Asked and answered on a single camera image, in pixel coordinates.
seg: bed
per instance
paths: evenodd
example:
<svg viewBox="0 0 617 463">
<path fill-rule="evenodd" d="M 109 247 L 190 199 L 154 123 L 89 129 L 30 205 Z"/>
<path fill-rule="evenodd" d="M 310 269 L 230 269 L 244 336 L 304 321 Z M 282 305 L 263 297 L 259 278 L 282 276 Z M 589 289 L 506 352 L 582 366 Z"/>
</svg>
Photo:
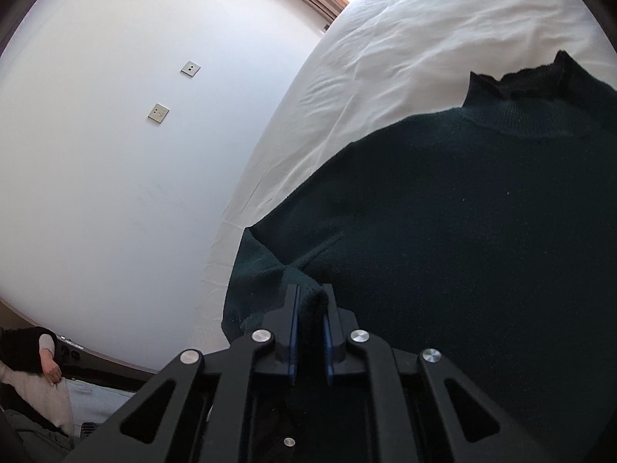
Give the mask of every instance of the bed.
<svg viewBox="0 0 617 463">
<path fill-rule="evenodd" d="M 617 88 L 617 54 L 582 0 L 350 4 L 296 76 L 234 190 L 189 345 L 204 352 L 226 346 L 221 314 L 243 230 L 330 157 L 410 115 L 460 106 L 470 71 L 501 78 L 550 63 L 559 50 Z"/>
</svg>

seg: dark green sweater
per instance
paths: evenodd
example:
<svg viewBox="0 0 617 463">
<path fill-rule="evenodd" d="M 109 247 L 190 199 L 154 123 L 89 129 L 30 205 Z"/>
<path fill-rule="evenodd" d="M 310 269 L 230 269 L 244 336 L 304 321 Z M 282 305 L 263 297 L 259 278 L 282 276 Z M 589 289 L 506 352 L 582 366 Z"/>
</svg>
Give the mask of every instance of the dark green sweater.
<svg viewBox="0 0 617 463">
<path fill-rule="evenodd" d="M 617 93 L 565 52 L 348 145 L 244 232 L 230 341 L 305 288 L 434 347 L 560 461 L 617 406 Z"/>
</svg>

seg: wall socket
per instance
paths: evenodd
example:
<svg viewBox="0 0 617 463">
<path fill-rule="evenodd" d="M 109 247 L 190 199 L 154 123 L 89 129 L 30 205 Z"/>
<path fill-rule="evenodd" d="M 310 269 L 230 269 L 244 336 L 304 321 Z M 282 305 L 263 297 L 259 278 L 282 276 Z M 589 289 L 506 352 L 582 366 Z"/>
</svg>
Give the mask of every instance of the wall socket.
<svg viewBox="0 0 617 463">
<path fill-rule="evenodd" d="M 152 118 L 155 122 L 161 123 L 167 113 L 169 113 L 169 110 L 166 107 L 155 104 L 148 118 Z"/>
<path fill-rule="evenodd" d="M 182 71 L 182 73 L 186 73 L 188 76 L 195 76 L 195 73 L 199 71 L 199 68 L 201 68 L 201 66 L 198 64 L 188 61 L 186 65 L 180 69 L 180 71 Z"/>
</svg>

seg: sweater cuff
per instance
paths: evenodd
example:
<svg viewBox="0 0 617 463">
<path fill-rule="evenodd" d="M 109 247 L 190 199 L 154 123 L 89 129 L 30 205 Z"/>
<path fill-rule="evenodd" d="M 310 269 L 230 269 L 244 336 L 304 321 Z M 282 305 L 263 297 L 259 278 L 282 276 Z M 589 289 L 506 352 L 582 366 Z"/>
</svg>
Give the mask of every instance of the sweater cuff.
<svg viewBox="0 0 617 463">
<path fill-rule="evenodd" d="M 54 340 L 49 334 L 42 334 L 39 338 L 39 352 L 41 350 L 49 350 L 52 355 L 56 353 L 56 346 Z"/>
</svg>

